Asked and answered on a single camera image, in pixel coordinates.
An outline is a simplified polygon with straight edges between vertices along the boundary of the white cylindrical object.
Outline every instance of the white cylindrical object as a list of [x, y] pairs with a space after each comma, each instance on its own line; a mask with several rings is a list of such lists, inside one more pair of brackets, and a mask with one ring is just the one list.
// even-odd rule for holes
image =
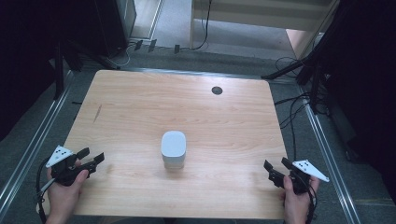
[[165, 168], [183, 168], [186, 158], [186, 136], [180, 131], [169, 131], [163, 135], [161, 153]]

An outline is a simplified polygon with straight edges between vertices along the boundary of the wooden table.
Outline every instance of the wooden table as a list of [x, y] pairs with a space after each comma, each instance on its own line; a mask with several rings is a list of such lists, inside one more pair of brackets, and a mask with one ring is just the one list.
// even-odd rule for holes
[[[223, 93], [212, 93], [215, 86]], [[179, 170], [163, 166], [161, 139], [170, 130], [187, 138]], [[64, 146], [89, 147], [87, 161], [105, 152], [78, 215], [283, 218], [281, 189], [262, 167], [269, 160], [286, 173], [263, 80], [99, 71]]]

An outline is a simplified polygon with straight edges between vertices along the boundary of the gray floor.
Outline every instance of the gray floor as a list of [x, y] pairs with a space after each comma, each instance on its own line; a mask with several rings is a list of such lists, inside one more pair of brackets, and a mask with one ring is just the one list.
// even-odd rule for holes
[[[170, 35], [160, 38], [159, 31], [154, 35], [158, 35], [157, 38], [159, 42], [161, 39], [169, 40], [172, 43], [182, 43], [181, 41], [185, 41], [177, 38], [172, 41]], [[274, 38], [285, 39], [286, 33], [281, 37]], [[236, 43], [237, 42], [233, 42], [232, 45], [234, 48], [238, 49], [238, 44]], [[292, 52], [290, 49], [287, 50], [287, 45], [288, 44], [282, 45], [279, 48], [283, 48], [282, 50], [291, 55]], [[272, 46], [276, 46], [276, 44], [272, 42], [263, 43], [263, 51], [266, 52], [263, 57], [256, 57], [254, 50], [249, 53], [248, 49], [245, 49], [244, 47], [242, 47], [243, 50], [240, 51], [245, 51], [246, 55], [236, 56], [232, 53], [223, 53], [223, 51], [218, 51], [217, 53], [182, 51], [179, 54], [174, 54], [173, 49], [167, 48], [156, 48], [153, 52], [148, 53], [149, 48], [147, 46], [143, 46], [141, 50], [129, 51], [131, 60], [127, 65], [122, 66], [121, 70], [151, 68], [206, 72], [207, 75], [213, 76], [229, 74], [228, 76], [231, 77], [260, 78], [260, 75], [267, 75], [275, 72], [275, 62], [277, 57], [285, 56], [283, 53], [276, 54], [273, 52], [274, 49]], [[124, 63], [128, 58], [126, 54], [121, 54], [119, 57], [112, 60], [117, 63]], [[280, 63], [279, 65], [286, 66], [287, 63]], [[38, 215], [35, 212], [35, 202], [33, 200], [35, 194], [35, 173], [37, 171], [38, 164], [44, 158], [48, 157], [56, 146], [64, 143], [68, 132], [73, 125], [74, 117], [79, 110], [79, 105], [72, 103], [83, 101], [94, 74], [99, 69], [102, 69], [99, 64], [85, 59], [82, 71], [75, 73], [74, 81], [70, 86], [70, 92], [65, 99], [64, 105], [53, 122], [45, 141], [42, 143], [32, 167], [28, 170], [24, 181], [21, 183], [20, 189], [15, 195], [15, 198], [7, 211], [7, 215], [3, 220], [4, 223], [39, 223]], [[275, 101], [294, 97], [300, 94], [300, 88], [295, 84], [293, 78], [290, 77], [282, 77], [276, 82], [271, 82], [270, 86]], [[30, 110], [26, 112], [12, 132], [0, 142], [0, 153], [3, 158], [0, 163], [0, 169], [2, 170], [0, 174], [0, 186], [4, 186], [6, 184], [15, 167], [17, 167], [25, 149], [28, 148], [38, 125], [45, 117], [50, 105], [53, 103], [53, 94], [54, 87], [51, 86], [41, 95]], [[285, 119], [289, 115], [289, 112], [290, 103], [278, 105], [276, 107], [276, 113], [279, 120]], [[384, 185], [382, 184], [379, 173], [367, 164], [354, 164], [347, 161], [344, 154], [344, 145], [340, 141], [331, 119], [322, 115], [319, 115], [318, 119], [321, 122], [321, 127], [325, 132], [332, 154], [334, 155], [336, 164], [338, 165], [338, 169], [340, 170], [343, 180], [352, 196], [352, 201], [356, 205], [361, 223], [394, 223], [394, 220], [396, 220], [396, 206], [390, 199]], [[309, 159], [325, 175], [329, 175], [329, 169], [323, 159], [317, 137], [312, 130], [312, 126], [305, 111], [299, 113], [293, 123], [296, 134], [297, 159]], [[282, 135], [288, 156], [292, 158], [293, 151], [290, 127], [282, 129]], [[264, 170], [262, 170], [262, 174], [263, 178], [268, 177]], [[318, 217], [313, 223], [347, 223], [347, 218], [343, 207], [340, 204], [334, 184], [335, 183], [332, 181], [330, 183], [321, 184], [318, 193], [318, 209], [316, 212]], [[100, 217], [75, 216], [70, 223], [97, 223], [100, 219]], [[122, 221], [122, 223], [161, 223], [160, 219], [150, 219], [149, 222], [146, 221], [148, 220], [138, 218], [135, 220], [125, 220]], [[180, 219], [177, 223], [280, 224], [282, 221]]]
[[[203, 19], [207, 10], [202, 11]], [[205, 39], [205, 20], [194, 20], [195, 47]], [[164, 0], [151, 39], [157, 46], [182, 48], [190, 46], [191, 1]], [[208, 36], [200, 51], [259, 59], [295, 58], [285, 29], [209, 21]]]
[[163, 0], [134, 0], [136, 20], [132, 38], [151, 39]]

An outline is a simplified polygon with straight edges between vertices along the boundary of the black cable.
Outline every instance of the black cable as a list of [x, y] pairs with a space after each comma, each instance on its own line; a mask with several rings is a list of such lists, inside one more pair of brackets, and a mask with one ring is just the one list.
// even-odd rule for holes
[[182, 48], [182, 49], [198, 50], [206, 43], [206, 40], [207, 40], [207, 26], [209, 25], [209, 16], [210, 16], [210, 8], [211, 8], [211, 6], [212, 6], [212, 0], [209, 0], [209, 9], [207, 10], [207, 16], [206, 16], [206, 28], [205, 28], [205, 39], [204, 39], [204, 42], [202, 42], [202, 44], [199, 47], [197, 47], [197, 48], [192, 48], [192, 49]]
[[[292, 114], [292, 118], [291, 117], [287, 117], [286, 119], [284, 119], [280, 124], [280, 129], [284, 129], [286, 128], [289, 124], [290, 124], [290, 120], [295, 119], [297, 114], [300, 113], [300, 111], [302, 111], [307, 105], [309, 105], [309, 103], [305, 103], [303, 105], [300, 105], [300, 107]], [[289, 120], [289, 122], [287, 122], [285, 125], [282, 126], [282, 124], [284, 122], [286, 122], [287, 120]]]
[[277, 101], [277, 102], [274, 103], [274, 105], [284, 104], [284, 103], [286, 103], [288, 101], [295, 100], [296, 98], [298, 99], [300, 97], [309, 96], [310, 93], [311, 92], [307, 91], [307, 92], [304, 92], [304, 93], [300, 94], [299, 96], [291, 97], [291, 98], [287, 98], [287, 99], [284, 99], [284, 100]]
[[309, 187], [308, 187], [305, 184], [305, 182], [301, 179], [301, 177], [299, 175], [297, 175], [294, 171], [291, 171], [291, 172], [293, 173], [293, 175], [295, 177], [297, 177], [299, 179], [299, 181], [302, 184], [304, 184], [305, 190], [308, 193], [310, 204], [309, 204], [309, 207], [308, 207], [308, 215], [307, 215], [305, 224], [310, 224], [312, 222], [312, 219], [313, 219], [314, 214], [315, 214], [315, 209], [317, 208], [317, 204], [318, 204], [317, 194], [315, 193], [314, 189], [312, 188], [312, 186], [310, 184], [309, 184]]
[[298, 100], [298, 98], [295, 99], [293, 101], [293, 103], [291, 103], [291, 106], [290, 106], [290, 128], [291, 128], [291, 139], [292, 139], [292, 143], [293, 143], [293, 153], [294, 153], [295, 161], [297, 161], [297, 146], [296, 146], [296, 136], [294, 133], [293, 119], [291, 118], [291, 114], [292, 114], [293, 106], [297, 102], [297, 100]]
[[202, 29], [204, 30], [204, 32], [206, 32], [206, 29], [205, 29], [205, 26], [204, 26], [204, 11], [203, 11], [204, 7], [202, 6], [202, 1], [203, 0], [199, 1], [200, 5], [201, 5], [201, 26], [202, 26]]
[[305, 64], [307, 62], [310, 62], [310, 60], [311, 60], [311, 55], [308, 55], [305, 58], [296, 61], [296, 63], [292, 63], [291, 65], [283, 68], [280, 71], [274, 72], [273, 74], [270, 74], [270, 75], [262, 76], [262, 79], [272, 80], [272, 79], [275, 79], [277, 77], [281, 77], [281, 76], [287, 74], [288, 72], [293, 71], [294, 69], [297, 69], [297, 68], [299, 68], [301, 66], [305, 66]]
[[[277, 66], [277, 64], [278, 64], [279, 61], [281, 61], [282, 59], [291, 59], [291, 62], [290, 62], [290, 64], [289, 64], [289, 66], [290, 66], [292, 63], [298, 62], [298, 60], [293, 59], [293, 58], [291, 58], [291, 57], [281, 57], [281, 58], [278, 58], [278, 59], [276, 60], [276, 62], [275, 62], [275, 67], [276, 67], [277, 71], [280, 71], [280, 69], [279, 69], [279, 67]], [[298, 76], [298, 75], [294, 72], [294, 70], [292, 70], [291, 72], [292, 72], [295, 76]]]
[[50, 157], [44, 159], [41, 162], [40, 166], [38, 167], [38, 171], [37, 171], [37, 175], [36, 175], [36, 179], [35, 179], [35, 192], [36, 192], [37, 203], [38, 203], [38, 214], [40, 215], [40, 219], [43, 223], [47, 222], [47, 217], [46, 217], [46, 214], [45, 214], [44, 208], [43, 208], [43, 202], [44, 202], [43, 197], [44, 197], [44, 193], [45, 193], [46, 189], [41, 191], [40, 179], [41, 179], [41, 172], [43, 171], [43, 167], [47, 164], [49, 159], [50, 159]]

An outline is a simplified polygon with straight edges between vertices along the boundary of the black pole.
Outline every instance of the black pole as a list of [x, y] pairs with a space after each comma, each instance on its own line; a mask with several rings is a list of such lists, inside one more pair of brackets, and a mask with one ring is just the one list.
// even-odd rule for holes
[[272, 80], [272, 79], [275, 79], [277, 77], [281, 77], [281, 76], [287, 74], [288, 72], [291, 72], [294, 69], [297, 69], [297, 68], [305, 65], [305, 63], [310, 61], [310, 58], [311, 58], [310, 55], [308, 55], [305, 58], [303, 58], [303, 59], [301, 59], [301, 60], [299, 60], [299, 61], [297, 61], [295, 63], [292, 63], [291, 65], [289, 65], [289, 66], [287, 66], [287, 67], [285, 67], [285, 68], [283, 68], [283, 69], [281, 69], [281, 70], [279, 70], [277, 72], [274, 72], [273, 74], [262, 76], [262, 79]]
[[319, 90], [320, 77], [322, 76], [322, 73], [323, 73], [323, 67], [321, 62], [319, 62], [317, 64], [315, 73], [313, 75], [311, 93], [309, 95], [309, 105], [311, 106], [311, 109], [314, 112], [314, 114], [318, 113], [317, 111], [318, 90]]
[[55, 47], [55, 96], [54, 100], [57, 100], [64, 91], [64, 60], [62, 56], [61, 41], [58, 41]]

